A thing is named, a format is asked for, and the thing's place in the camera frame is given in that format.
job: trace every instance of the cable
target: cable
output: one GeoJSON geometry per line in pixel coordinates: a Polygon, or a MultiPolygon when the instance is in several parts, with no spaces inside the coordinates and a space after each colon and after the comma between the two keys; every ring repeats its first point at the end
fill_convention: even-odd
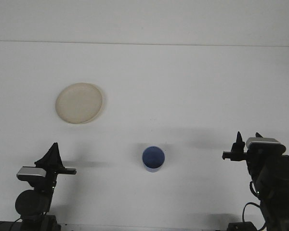
{"type": "Polygon", "coordinates": [[[9,231],[12,230],[13,225],[14,225],[18,220],[20,220],[20,219],[21,219],[21,218],[17,219],[16,221],[14,221],[14,222],[12,223],[12,225],[11,225],[10,228],[9,228],[9,231]]]}
{"type": "MultiPolygon", "coordinates": [[[[245,222],[245,220],[244,220],[245,208],[246,208],[246,206],[248,206],[248,205],[253,205],[253,206],[256,206],[257,208],[260,208],[260,206],[259,206],[258,204],[254,203],[254,202],[248,202],[248,203],[244,206],[244,208],[243,208],[243,212],[242,212],[242,221],[243,221],[243,222],[245,222]]],[[[265,227],[266,227],[266,224],[264,223],[264,225],[263,225],[259,230],[257,230],[257,231],[262,231],[262,230],[265,229],[265,227]]]]}

